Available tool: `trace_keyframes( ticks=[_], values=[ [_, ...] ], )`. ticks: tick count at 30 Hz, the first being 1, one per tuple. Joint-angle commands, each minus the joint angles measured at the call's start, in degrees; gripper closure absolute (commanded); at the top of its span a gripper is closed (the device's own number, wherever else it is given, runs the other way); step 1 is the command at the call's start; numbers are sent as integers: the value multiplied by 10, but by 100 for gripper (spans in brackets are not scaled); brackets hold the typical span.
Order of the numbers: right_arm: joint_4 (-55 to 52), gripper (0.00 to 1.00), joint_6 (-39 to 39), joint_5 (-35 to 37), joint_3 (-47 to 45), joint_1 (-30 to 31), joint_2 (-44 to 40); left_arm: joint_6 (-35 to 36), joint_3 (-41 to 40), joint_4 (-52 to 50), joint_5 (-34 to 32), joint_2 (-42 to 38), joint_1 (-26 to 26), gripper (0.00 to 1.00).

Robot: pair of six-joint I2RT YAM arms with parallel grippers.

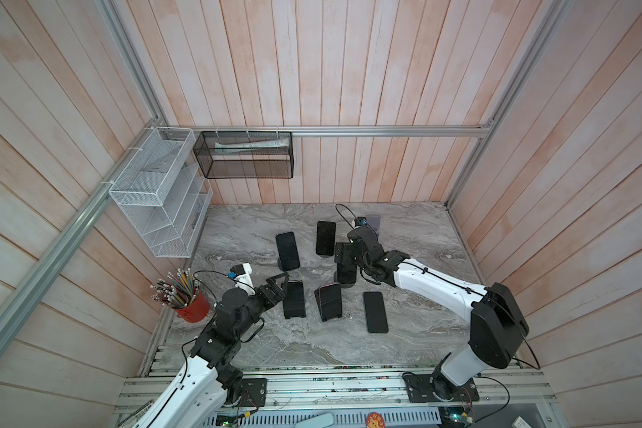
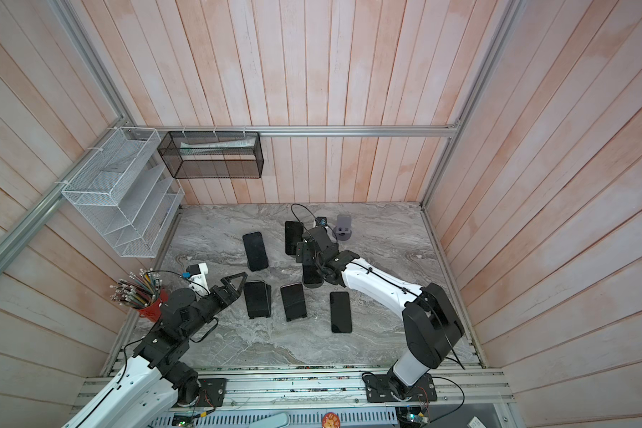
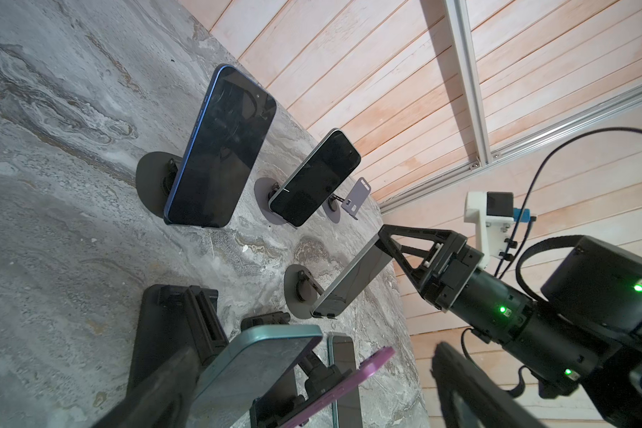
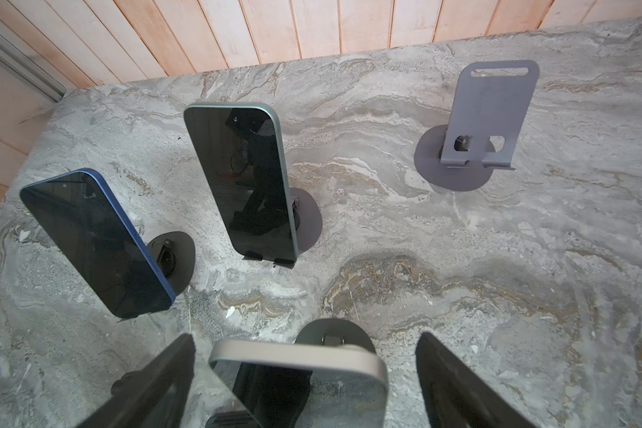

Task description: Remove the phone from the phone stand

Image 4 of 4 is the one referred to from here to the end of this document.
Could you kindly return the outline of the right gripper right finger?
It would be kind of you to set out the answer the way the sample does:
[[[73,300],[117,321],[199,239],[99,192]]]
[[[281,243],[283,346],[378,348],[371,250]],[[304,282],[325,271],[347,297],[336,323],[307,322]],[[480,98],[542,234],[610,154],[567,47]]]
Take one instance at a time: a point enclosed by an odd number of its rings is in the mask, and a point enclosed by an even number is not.
[[[432,427],[533,426],[432,333],[422,333],[415,355]]]

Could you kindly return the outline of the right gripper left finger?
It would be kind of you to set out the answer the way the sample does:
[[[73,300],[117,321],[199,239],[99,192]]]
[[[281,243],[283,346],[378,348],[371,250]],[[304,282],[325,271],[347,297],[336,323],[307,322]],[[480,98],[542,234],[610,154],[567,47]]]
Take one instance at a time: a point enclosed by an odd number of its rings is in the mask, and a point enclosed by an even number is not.
[[[194,338],[183,333],[145,368],[117,381],[80,427],[178,427],[194,379]]]

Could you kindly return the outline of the purple phone stand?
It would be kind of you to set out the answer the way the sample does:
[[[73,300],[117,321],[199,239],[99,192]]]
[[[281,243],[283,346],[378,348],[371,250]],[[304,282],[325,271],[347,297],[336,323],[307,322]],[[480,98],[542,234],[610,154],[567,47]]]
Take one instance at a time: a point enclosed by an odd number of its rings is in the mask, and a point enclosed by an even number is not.
[[[473,62],[458,78],[446,125],[417,143],[417,173],[436,187],[470,192],[512,159],[540,76],[532,60]]]

